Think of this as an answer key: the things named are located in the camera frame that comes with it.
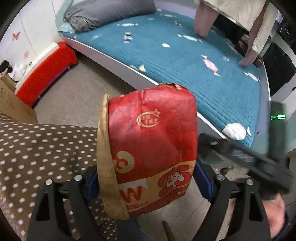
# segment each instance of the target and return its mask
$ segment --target brown polka dot cloth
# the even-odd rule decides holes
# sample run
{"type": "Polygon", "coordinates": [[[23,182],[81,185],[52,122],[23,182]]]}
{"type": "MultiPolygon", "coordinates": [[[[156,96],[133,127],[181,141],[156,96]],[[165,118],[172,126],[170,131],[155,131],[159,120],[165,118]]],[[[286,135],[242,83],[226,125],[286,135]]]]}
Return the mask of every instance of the brown polka dot cloth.
{"type": "MultiPolygon", "coordinates": [[[[96,129],[16,123],[0,113],[0,207],[22,240],[35,206],[38,189],[49,178],[65,182],[96,164],[96,129]]],[[[69,200],[69,227],[79,238],[69,200]]],[[[104,211],[101,197],[89,208],[107,240],[116,240],[116,222],[104,211]]]]}

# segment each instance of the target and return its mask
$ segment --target printed logo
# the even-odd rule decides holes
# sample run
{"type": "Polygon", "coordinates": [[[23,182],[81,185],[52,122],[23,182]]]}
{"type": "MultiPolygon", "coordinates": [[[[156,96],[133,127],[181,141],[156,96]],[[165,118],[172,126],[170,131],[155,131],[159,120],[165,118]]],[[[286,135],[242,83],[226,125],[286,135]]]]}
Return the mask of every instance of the printed logo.
{"type": "Polygon", "coordinates": [[[127,203],[131,202],[132,197],[134,197],[137,201],[140,201],[142,195],[142,187],[138,186],[137,190],[134,190],[133,188],[128,188],[127,195],[125,195],[124,191],[122,190],[119,190],[119,193],[124,199],[124,201],[127,203]]]}
{"type": "Polygon", "coordinates": [[[118,184],[119,193],[126,203],[130,203],[132,201],[132,198],[134,198],[137,201],[140,201],[143,188],[148,189],[146,179],[140,179],[128,183],[118,184]]]}
{"type": "Polygon", "coordinates": [[[139,126],[150,128],[159,123],[159,112],[157,109],[140,114],[136,121],[139,126]]]}
{"type": "Polygon", "coordinates": [[[113,160],[114,169],[119,173],[127,173],[135,166],[135,159],[132,154],[127,151],[119,151],[117,153],[118,159],[113,160]]]}
{"type": "Polygon", "coordinates": [[[190,181],[191,175],[189,172],[185,172],[189,169],[189,165],[179,166],[173,168],[168,173],[164,174],[158,181],[158,186],[163,187],[159,192],[159,196],[162,197],[179,186],[185,185],[190,181]]]}

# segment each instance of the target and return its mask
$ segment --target cartoon character print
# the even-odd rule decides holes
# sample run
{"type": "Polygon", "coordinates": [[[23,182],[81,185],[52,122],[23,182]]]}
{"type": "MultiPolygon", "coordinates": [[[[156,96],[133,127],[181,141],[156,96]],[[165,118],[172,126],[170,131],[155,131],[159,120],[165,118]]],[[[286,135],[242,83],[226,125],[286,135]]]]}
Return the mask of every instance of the cartoon character print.
{"type": "Polygon", "coordinates": [[[131,197],[134,197],[137,201],[140,201],[142,195],[142,187],[137,187],[137,192],[133,188],[128,188],[127,195],[125,195],[124,191],[119,190],[120,195],[124,199],[125,202],[130,203],[131,197]]]}
{"type": "Polygon", "coordinates": [[[163,187],[159,192],[159,196],[162,197],[175,187],[187,184],[191,178],[190,173],[185,172],[188,169],[189,165],[183,165],[177,168],[174,167],[168,173],[164,174],[158,181],[158,186],[163,187]]]}

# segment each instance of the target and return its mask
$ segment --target cardboard box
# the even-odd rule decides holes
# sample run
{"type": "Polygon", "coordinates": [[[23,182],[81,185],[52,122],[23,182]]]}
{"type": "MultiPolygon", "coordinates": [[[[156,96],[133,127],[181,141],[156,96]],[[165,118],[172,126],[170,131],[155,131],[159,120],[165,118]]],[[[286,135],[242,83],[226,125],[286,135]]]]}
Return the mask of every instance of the cardboard box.
{"type": "Polygon", "coordinates": [[[0,80],[0,112],[17,122],[38,123],[35,111],[0,80]]]}
{"type": "Polygon", "coordinates": [[[8,75],[7,70],[8,70],[8,69],[6,69],[6,70],[4,71],[4,73],[1,73],[1,74],[0,74],[0,79],[4,82],[4,84],[7,85],[7,87],[8,87],[12,92],[15,92],[15,89],[16,89],[16,87],[15,87],[15,82],[14,82],[13,79],[8,75]]]}

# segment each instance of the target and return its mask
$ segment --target red cushion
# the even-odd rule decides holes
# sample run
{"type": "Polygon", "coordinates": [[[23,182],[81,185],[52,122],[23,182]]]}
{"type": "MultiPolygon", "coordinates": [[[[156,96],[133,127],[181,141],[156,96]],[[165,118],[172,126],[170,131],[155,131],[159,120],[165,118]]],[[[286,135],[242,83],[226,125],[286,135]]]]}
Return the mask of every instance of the red cushion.
{"type": "Polygon", "coordinates": [[[47,87],[69,66],[77,64],[74,51],[64,42],[28,77],[19,89],[17,96],[27,105],[32,106],[47,87]]]}

